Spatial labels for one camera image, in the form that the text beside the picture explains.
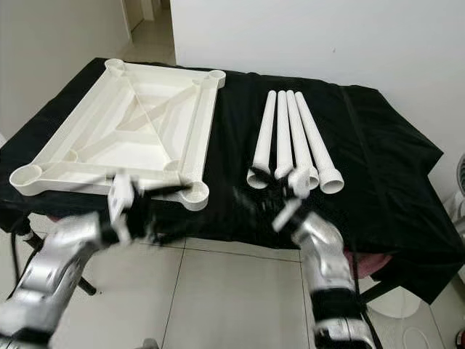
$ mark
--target pink object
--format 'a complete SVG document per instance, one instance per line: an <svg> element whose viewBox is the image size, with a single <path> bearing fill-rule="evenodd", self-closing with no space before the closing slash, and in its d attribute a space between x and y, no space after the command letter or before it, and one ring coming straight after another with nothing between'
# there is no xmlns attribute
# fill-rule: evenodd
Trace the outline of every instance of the pink object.
<svg viewBox="0 0 465 349"><path fill-rule="evenodd" d="M352 269L353 253L344 250L344 256L347 258ZM382 253L357 253L358 257L358 278L366 278L376 271L383 268L392 256Z"/></svg>

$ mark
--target white plastic frame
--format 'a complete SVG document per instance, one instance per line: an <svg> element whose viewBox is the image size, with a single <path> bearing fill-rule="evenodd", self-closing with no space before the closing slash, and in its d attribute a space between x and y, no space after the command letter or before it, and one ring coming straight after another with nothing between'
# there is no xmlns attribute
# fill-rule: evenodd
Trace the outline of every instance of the white plastic frame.
<svg viewBox="0 0 465 349"><path fill-rule="evenodd" d="M202 182L223 71L189 71L111 59L37 157L10 183L23 195L45 190L108 194L105 176L124 171L140 187L190 182L158 199L191 211L208 203Z"/></svg>

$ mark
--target white tube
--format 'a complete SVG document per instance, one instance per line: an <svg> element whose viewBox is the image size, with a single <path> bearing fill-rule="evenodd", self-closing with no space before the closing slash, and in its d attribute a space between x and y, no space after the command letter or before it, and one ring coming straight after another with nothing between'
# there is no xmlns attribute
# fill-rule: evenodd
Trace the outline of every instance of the white tube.
<svg viewBox="0 0 465 349"><path fill-rule="evenodd" d="M306 198L311 189L318 187L318 171L313 166L312 157L305 137L304 127L297 108L294 92L286 93L291 124L292 143L296 156L296 169L289 175L289 184L299 198Z"/></svg>
<svg viewBox="0 0 465 349"><path fill-rule="evenodd" d="M256 141L254 162L253 167L262 169L270 173L270 149L271 149L271 137L273 133L273 119L275 118L275 104L276 104L276 92L269 91L267 102L264 106L262 125L260 126L259 138ZM256 175L252 171L247 173L247 183L256 189L263 189L267 186L256 178Z"/></svg>
<svg viewBox="0 0 465 349"><path fill-rule="evenodd" d="M304 95L301 92L297 92L296 100L302 123L312 149L313 158L318 168L320 188L322 192L326 194L337 193L344 187L344 180L342 179L341 173L334 168L328 149L326 149L323 138L318 131L317 124L305 102Z"/></svg>
<svg viewBox="0 0 465 349"><path fill-rule="evenodd" d="M294 167L291 150L291 134L289 133L288 103L286 93L278 92L278 137L276 150L275 178L286 176Z"/></svg>

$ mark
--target black tablecloth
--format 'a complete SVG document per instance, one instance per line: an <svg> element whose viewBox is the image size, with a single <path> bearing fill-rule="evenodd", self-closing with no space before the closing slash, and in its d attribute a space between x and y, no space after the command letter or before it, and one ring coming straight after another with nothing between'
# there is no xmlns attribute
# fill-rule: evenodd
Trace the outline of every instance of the black tablecloth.
<svg viewBox="0 0 465 349"><path fill-rule="evenodd" d="M91 61L1 149L0 208L57 217L105 209L104 196L48 191L24 197L9 184L9 174L34 159L102 74L103 63L101 58ZM427 178L442 152L375 89L227 71L226 86L217 96L203 176L210 188L209 205L188 212L180 204L157 201L162 224L182 222L189 236L293 246L288 237L270 230L269 217L250 217L251 211L238 205L238 193L252 203L267 195L253 192L245 178L270 89L304 94L344 177L340 193L329 196L317 189L310 199L342 212L344 239L356 241L359 252L395 256L379 278L404 273L405 288L433 301L464 261L461 240ZM275 137L270 162L273 170Z"/></svg>

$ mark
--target doorway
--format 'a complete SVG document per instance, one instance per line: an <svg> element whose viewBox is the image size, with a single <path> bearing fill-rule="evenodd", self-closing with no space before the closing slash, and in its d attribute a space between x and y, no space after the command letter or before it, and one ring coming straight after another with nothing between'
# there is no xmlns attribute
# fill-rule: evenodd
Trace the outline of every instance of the doorway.
<svg viewBox="0 0 465 349"><path fill-rule="evenodd" d="M124 0L132 45L123 54L127 62L176 65L169 0Z"/></svg>

